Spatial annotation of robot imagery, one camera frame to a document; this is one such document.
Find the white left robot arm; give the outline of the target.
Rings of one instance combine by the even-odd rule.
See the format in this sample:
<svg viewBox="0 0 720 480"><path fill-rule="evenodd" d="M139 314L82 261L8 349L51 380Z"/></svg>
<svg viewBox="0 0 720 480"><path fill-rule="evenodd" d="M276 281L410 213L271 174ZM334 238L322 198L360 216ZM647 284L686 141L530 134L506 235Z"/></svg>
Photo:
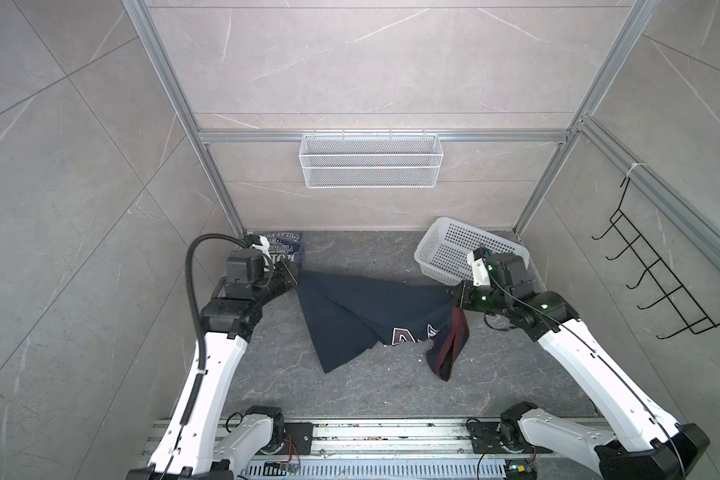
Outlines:
<svg viewBox="0 0 720 480"><path fill-rule="evenodd" d="M258 454L283 448L285 423L279 407L253 406L222 439L221 414L234 373L245 354L263 306L296 286L289 268L279 262L255 281L223 277L200 310L190 270L185 283L197 340L193 364L173 416L145 467L128 479L234 479Z"/></svg>

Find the dark navy tank top pile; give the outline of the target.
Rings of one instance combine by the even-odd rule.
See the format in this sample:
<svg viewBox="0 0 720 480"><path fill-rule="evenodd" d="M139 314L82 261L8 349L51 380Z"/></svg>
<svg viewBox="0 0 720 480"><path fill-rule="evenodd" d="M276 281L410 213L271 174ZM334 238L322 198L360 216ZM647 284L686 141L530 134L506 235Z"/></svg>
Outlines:
<svg viewBox="0 0 720 480"><path fill-rule="evenodd" d="M303 270L296 292L326 374L378 343L430 341L426 362L436 377L448 381L469 340L465 312L442 285Z"/></svg>

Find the white plastic laundry basket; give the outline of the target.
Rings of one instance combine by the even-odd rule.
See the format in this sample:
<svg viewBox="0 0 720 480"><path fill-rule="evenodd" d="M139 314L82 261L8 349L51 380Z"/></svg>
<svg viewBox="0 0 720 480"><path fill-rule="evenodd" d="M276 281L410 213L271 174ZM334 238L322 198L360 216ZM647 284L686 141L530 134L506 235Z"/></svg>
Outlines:
<svg viewBox="0 0 720 480"><path fill-rule="evenodd" d="M494 253L513 253L529 266L530 253L522 245L449 217L438 218L414 252L421 273L437 282L455 286L472 279L467 256L479 247Z"/></svg>

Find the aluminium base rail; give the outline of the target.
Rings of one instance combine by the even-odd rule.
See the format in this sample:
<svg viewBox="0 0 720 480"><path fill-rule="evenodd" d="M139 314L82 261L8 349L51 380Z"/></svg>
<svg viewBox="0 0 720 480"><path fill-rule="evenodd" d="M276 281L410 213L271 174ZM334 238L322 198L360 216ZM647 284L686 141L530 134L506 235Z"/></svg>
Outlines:
<svg viewBox="0 0 720 480"><path fill-rule="evenodd" d="M555 450L527 447L512 453L499 445L497 417L484 417L488 438L470 433L465 418L348 419L288 418L301 458L478 458L531 457L560 458Z"/></svg>

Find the blue-grey tank top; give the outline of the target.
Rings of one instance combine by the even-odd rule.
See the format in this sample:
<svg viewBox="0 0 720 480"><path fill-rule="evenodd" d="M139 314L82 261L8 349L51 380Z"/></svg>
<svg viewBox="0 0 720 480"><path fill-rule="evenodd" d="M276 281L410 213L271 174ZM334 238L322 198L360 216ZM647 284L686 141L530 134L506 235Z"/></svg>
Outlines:
<svg viewBox="0 0 720 480"><path fill-rule="evenodd" d="M297 269L302 267L305 250L301 231L267 232L263 233L263 236L269 242L269 254L275 263L283 261Z"/></svg>

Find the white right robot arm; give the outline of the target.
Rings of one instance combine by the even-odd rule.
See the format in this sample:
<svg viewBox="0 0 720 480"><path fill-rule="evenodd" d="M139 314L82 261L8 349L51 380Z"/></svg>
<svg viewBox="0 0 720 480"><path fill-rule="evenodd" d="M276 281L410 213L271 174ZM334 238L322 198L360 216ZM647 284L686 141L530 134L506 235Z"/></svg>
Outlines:
<svg viewBox="0 0 720 480"><path fill-rule="evenodd" d="M710 444L694 423L681 424L607 354L559 294L524 298L504 287L461 282L457 307L503 316L548 352L576 381L607 422L597 429L522 402L503 415L519 441L559 453L604 479L683 479Z"/></svg>

